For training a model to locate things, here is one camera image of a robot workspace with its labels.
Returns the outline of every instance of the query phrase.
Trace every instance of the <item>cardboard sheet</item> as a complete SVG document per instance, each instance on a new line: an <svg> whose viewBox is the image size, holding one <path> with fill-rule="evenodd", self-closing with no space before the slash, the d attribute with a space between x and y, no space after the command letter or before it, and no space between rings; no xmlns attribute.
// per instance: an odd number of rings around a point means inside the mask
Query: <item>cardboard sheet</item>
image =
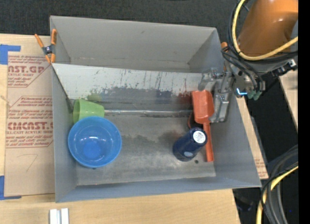
<svg viewBox="0 0 310 224"><path fill-rule="evenodd" d="M34 36L10 35L5 128L5 196L53 193L54 150L50 64ZM49 37L44 37L46 46Z"/></svg>

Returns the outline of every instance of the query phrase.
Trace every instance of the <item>gray bin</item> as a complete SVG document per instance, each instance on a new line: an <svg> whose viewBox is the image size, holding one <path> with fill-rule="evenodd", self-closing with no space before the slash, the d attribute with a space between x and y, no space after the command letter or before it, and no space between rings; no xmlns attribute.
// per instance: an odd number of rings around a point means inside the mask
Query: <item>gray bin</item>
<svg viewBox="0 0 310 224"><path fill-rule="evenodd" d="M237 101L212 123L214 162L205 150L178 161L173 143L188 132L190 92L202 72L223 69L209 27L51 16L58 32L52 70L56 202L260 187ZM103 104L120 130L117 159L95 170L69 153L72 106Z"/></svg>

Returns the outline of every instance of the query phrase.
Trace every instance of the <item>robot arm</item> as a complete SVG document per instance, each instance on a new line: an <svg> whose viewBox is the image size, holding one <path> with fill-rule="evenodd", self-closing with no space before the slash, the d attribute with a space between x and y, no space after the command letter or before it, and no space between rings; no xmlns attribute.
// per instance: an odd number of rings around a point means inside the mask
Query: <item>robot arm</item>
<svg viewBox="0 0 310 224"><path fill-rule="evenodd" d="M256 0L236 38L236 21L245 1L232 13L222 53L234 77L235 94L257 100L265 91L263 75L281 76L297 69L298 0Z"/></svg>

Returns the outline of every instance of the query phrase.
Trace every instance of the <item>blue tape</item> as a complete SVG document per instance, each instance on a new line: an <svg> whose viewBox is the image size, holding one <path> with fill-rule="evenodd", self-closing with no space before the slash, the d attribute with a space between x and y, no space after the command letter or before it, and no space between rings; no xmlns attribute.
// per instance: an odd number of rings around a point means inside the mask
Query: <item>blue tape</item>
<svg viewBox="0 0 310 224"><path fill-rule="evenodd" d="M0 176L0 201L8 199L19 199L21 196L7 196L4 197L4 176Z"/></svg>
<svg viewBox="0 0 310 224"><path fill-rule="evenodd" d="M20 51L20 46L0 45L0 64L8 64L9 51Z"/></svg>

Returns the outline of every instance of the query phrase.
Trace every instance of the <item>orange clip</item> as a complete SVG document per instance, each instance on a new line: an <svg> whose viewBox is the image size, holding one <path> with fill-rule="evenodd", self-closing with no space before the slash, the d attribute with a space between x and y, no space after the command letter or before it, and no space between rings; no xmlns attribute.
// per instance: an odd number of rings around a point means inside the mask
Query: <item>orange clip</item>
<svg viewBox="0 0 310 224"><path fill-rule="evenodd" d="M57 30L56 29L52 30L51 45L48 47L45 47L43 45L42 40L40 39L40 37L37 34L35 34L34 37L37 39L37 42L38 42L40 48L43 50L46 60L49 63L54 63L56 60L56 55L54 53L54 49L55 49L55 45L57 43Z"/></svg>

